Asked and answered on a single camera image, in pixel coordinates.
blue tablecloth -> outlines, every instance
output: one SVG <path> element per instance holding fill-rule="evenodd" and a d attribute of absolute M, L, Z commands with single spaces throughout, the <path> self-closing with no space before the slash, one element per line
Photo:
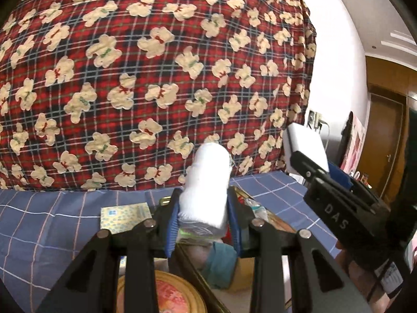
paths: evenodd
<path fill-rule="evenodd" d="M 282 172 L 233 178 L 294 229 L 309 228 L 335 256 L 336 238 L 303 201 L 306 188 Z M 102 207 L 158 204 L 172 189 L 0 193 L 0 278 L 25 312 L 34 312 L 62 272 L 100 228 Z"/>

ceiling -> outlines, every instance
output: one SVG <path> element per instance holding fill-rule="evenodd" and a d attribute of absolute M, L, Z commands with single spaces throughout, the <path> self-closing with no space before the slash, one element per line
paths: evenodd
<path fill-rule="evenodd" d="M 359 33 L 366 55 L 417 70 L 416 43 L 389 0 L 342 1 Z"/>

screw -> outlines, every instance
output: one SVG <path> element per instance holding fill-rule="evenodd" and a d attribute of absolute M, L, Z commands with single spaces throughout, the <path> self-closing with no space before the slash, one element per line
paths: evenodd
<path fill-rule="evenodd" d="M 108 237 L 108 230 L 99 230 L 97 232 L 97 238 L 104 239 Z"/>
<path fill-rule="evenodd" d="M 300 230 L 300 231 L 299 231 L 299 234 L 300 234 L 300 236 L 301 236 L 302 238 L 304 238 L 304 239 L 308 239 L 308 238 L 310 238 L 310 236 L 311 236 L 311 232 L 310 232 L 309 230 L 306 230 L 306 229 L 304 229 L 304 230 Z"/>
<path fill-rule="evenodd" d="M 156 226 L 156 221 L 155 221 L 154 219 L 146 219 L 146 220 L 143 222 L 143 225 L 144 225 L 146 228 L 153 228 L 153 227 L 155 227 L 155 226 Z"/>
<path fill-rule="evenodd" d="M 255 227 L 262 227 L 264 223 L 265 221 L 263 219 L 260 219 L 260 218 L 252 219 L 252 225 L 254 225 Z"/>

blue gripper pad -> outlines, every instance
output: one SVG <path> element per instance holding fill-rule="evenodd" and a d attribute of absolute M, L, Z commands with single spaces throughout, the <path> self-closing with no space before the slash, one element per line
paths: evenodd
<path fill-rule="evenodd" d="M 175 243 L 178 236 L 178 212 L 180 210 L 180 203 L 177 200 L 172 209 L 171 218 L 169 218 L 168 226 L 166 230 L 166 241 L 165 241 L 165 255 L 171 257 L 172 252 L 175 249 Z"/>
<path fill-rule="evenodd" d="M 227 190 L 227 214 L 229 218 L 230 234 L 232 236 L 233 247 L 235 248 L 237 255 L 240 256 L 242 250 L 242 242 L 237 213 L 235 210 L 236 203 L 236 193 L 231 187 L 229 187 Z"/>

wooden door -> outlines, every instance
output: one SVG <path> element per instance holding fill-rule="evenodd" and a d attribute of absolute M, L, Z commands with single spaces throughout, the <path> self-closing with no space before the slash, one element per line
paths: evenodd
<path fill-rule="evenodd" d="M 372 94 L 368 128 L 357 170 L 381 196 L 394 163 L 402 126 L 402 104 Z"/>

